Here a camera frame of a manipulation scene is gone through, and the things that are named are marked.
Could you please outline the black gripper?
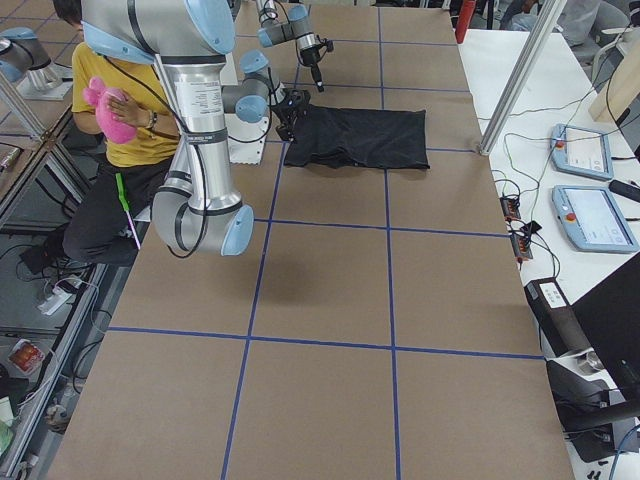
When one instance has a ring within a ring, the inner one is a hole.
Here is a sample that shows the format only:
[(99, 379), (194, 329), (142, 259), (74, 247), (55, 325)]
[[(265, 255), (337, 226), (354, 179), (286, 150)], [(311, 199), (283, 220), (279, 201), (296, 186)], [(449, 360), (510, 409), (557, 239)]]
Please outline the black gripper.
[(307, 114), (310, 99), (311, 95), (307, 90), (281, 88), (277, 91), (272, 112), (279, 121), (276, 132), (283, 133), (285, 142), (295, 141), (295, 123)]
[(314, 84), (319, 92), (324, 91), (324, 83), (322, 80), (322, 73), (319, 68), (319, 63), (323, 59), (326, 53), (330, 53), (334, 50), (332, 42), (320, 42), (313, 45), (297, 44), (299, 50), (300, 63), (308, 67), (311, 72), (311, 77), (314, 80)]

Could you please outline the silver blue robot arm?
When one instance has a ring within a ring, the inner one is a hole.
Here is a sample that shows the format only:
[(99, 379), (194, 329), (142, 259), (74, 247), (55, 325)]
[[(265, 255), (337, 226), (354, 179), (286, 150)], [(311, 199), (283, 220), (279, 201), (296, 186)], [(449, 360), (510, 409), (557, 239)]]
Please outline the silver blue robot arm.
[(179, 124), (178, 150), (151, 207), (158, 235), (181, 258), (197, 250), (242, 254), (254, 212), (232, 179), (225, 116), (257, 123), (275, 114), (279, 135), (291, 141), (309, 93), (285, 87), (258, 50), (241, 57), (240, 84), (222, 83), (235, 47), (225, 1), (85, 1), (82, 16), (96, 53), (153, 66)]
[(306, 6), (300, 3), (286, 9), (278, 1), (256, 1), (260, 28), (257, 37), (262, 47), (293, 42), (298, 63), (306, 67), (319, 92), (324, 91), (320, 62), (334, 50), (333, 41), (314, 32)]

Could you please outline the person's hand on plush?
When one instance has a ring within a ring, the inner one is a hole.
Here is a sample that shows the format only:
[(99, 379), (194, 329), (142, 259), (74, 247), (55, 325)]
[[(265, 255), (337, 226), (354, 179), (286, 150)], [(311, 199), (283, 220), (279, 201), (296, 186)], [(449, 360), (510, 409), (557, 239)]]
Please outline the person's hand on plush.
[(119, 122), (136, 128), (149, 128), (153, 125), (154, 113), (140, 107), (129, 97), (125, 100), (111, 97), (108, 105), (112, 116)]

